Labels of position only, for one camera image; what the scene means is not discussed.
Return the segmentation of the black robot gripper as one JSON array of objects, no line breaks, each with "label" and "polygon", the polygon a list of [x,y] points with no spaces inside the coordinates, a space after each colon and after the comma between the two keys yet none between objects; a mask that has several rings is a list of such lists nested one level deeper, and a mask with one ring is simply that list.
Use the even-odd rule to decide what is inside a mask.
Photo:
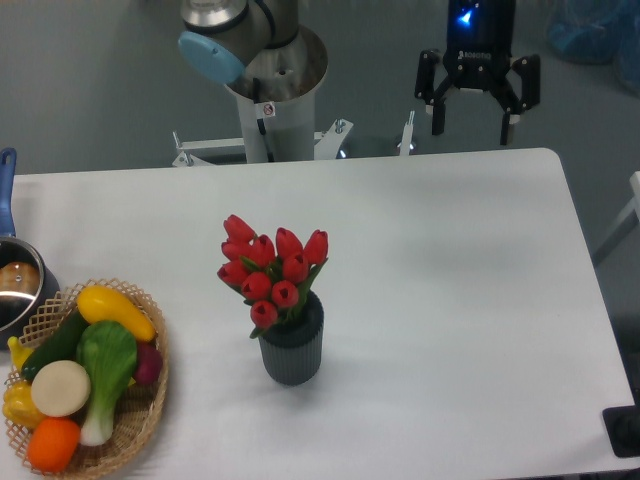
[{"label": "black robot gripper", "polygon": [[[450,0],[448,2],[447,47],[443,65],[452,85],[458,89],[488,91],[506,80],[510,70],[520,80],[516,94],[505,81],[500,144],[508,145],[519,117],[540,103],[541,58],[537,54],[511,62],[516,3],[510,0]],[[435,76],[442,63],[436,50],[420,52],[414,96],[425,103],[432,117],[431,133],[445,129],[447,80],[435,87]]]}]

